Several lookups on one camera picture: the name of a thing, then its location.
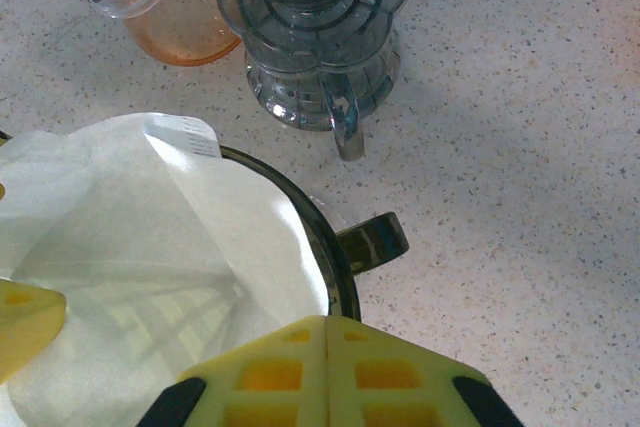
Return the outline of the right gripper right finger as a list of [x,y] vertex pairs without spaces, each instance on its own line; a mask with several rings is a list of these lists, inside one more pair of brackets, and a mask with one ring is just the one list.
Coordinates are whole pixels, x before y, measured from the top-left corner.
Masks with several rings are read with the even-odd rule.
[[344,317],[327,319],[331,426],[520,426],[475,368]]

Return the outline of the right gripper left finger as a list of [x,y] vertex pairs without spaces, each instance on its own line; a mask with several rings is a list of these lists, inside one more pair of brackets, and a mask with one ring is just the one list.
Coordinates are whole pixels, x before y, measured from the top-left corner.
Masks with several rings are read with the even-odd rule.
[[326,319],[312,316],[188,368],[146,426],[326,426]]

